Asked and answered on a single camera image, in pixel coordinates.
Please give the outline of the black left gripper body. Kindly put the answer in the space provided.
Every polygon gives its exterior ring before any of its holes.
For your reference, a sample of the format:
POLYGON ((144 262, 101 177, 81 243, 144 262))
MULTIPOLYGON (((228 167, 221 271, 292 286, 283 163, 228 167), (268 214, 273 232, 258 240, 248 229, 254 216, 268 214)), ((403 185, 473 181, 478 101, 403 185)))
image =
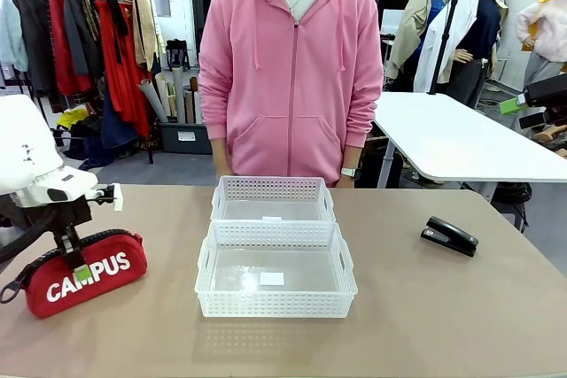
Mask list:
POLYGON ((19 209, 31 228, 39 228, 39 235, 45 233, 65 235, 68 228, 92 220, 89 202, 85 196, 74 201, 19 209))

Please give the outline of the person's right hand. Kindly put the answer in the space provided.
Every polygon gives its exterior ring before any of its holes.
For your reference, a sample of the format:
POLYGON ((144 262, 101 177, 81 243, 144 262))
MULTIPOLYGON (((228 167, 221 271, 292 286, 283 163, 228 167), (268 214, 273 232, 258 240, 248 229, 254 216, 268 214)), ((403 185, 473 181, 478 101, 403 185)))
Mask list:
POLYGON ((215 152, 213 157, 217 179, 220 179, 222 176, 230 176, 233 174, 225 151, 215 152))

